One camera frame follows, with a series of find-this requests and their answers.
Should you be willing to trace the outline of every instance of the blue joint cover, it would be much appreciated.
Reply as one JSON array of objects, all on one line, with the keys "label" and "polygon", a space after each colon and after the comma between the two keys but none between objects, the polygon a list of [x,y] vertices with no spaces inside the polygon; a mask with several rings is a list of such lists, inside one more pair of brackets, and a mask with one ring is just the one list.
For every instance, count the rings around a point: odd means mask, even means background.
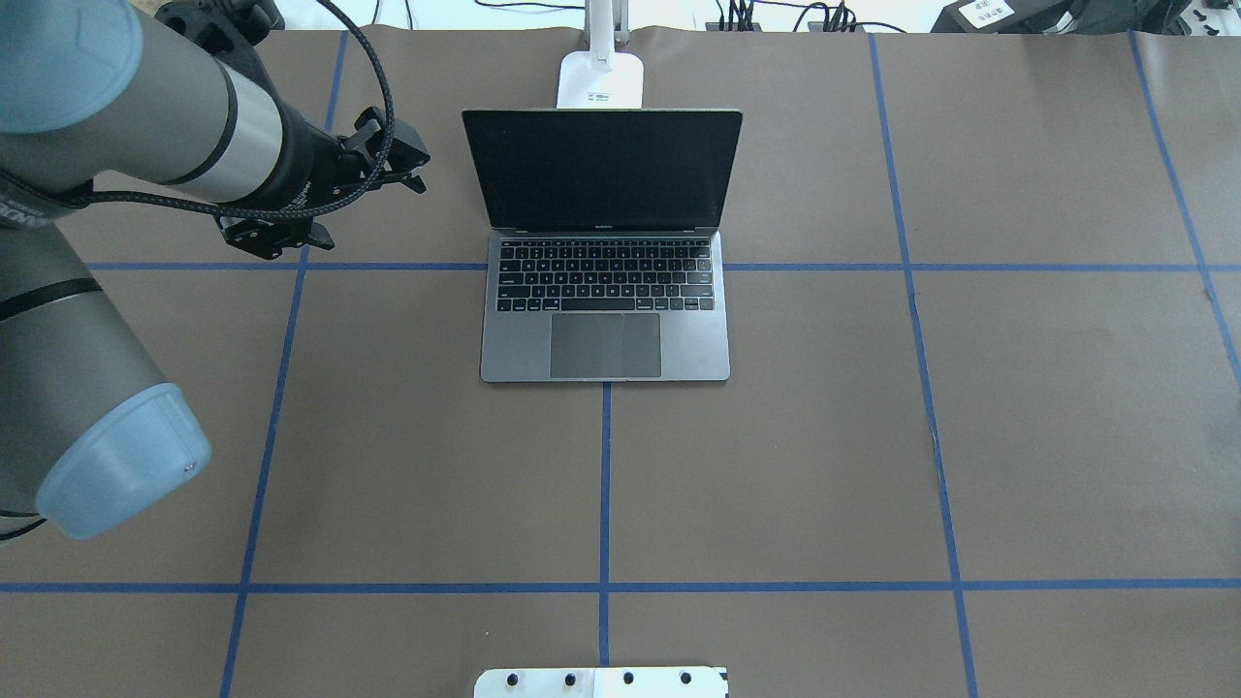
[{"label": "blue joint cover", "polygon": [[143,30],[127,0],[0,0],[0,133],[43,133],[129,87]]},{"label": "blue joint cover", "polygon": [[38,513],[69,538],[98,535],[199,474],[211,443],[171,383],[129,397],[91,426],[52,466]]}]

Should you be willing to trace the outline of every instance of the laptop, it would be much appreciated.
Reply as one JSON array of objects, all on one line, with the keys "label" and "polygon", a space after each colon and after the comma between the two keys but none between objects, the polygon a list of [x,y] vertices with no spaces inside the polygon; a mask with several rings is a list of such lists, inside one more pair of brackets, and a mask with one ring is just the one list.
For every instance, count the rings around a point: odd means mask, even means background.
[{"label": "laptop", "polygon": [[728,378],[737,111],[469,109],[491,224],[482,376]]}]

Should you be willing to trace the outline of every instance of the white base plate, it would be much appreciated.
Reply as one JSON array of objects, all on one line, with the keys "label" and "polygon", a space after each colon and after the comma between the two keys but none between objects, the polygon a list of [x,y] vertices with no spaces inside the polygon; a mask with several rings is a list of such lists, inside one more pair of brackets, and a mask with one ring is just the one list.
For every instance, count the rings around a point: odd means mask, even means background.
[{"label": "white base plate", "polygon": [[[630,679],[629,683],[625,683],[627,678]],[[488,669],[474,683],[474,698],[553,697],[727,698],[728,669],[721,667]]]},{"label": "white base plate", "polygon": [[598,67],[589,51],[575,51],[560,62],[561,109],[640,109],[642,60],[633,53],[613,53],[612,70]]}]

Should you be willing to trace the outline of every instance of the black screen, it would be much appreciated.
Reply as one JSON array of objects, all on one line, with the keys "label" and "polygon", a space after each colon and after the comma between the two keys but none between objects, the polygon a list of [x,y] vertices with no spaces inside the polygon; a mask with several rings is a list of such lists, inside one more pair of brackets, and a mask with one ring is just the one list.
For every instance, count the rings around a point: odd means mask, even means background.
[{"label": "black screen", "polygon": [[741,132],[735,111],[467,111],[493,227],[716,227]]}]

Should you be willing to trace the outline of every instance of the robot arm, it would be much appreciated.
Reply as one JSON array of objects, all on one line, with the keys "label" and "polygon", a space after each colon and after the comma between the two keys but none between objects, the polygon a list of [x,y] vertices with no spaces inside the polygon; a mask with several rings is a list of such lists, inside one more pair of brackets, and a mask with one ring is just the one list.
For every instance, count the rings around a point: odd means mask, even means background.
[{"label": "robot arm", "polygon": [[[285,104],[253,43],[273,0],[165,5],[0,0],[0,543],[35,512],[89,538],[202,469],[211,447],[53,220],[102,201],[213,215],[263,258],[334,247],[313,216],[401,183],[429,159],[385,109],[335,137]],[[117,170],[202,201],[94,193]]]}]

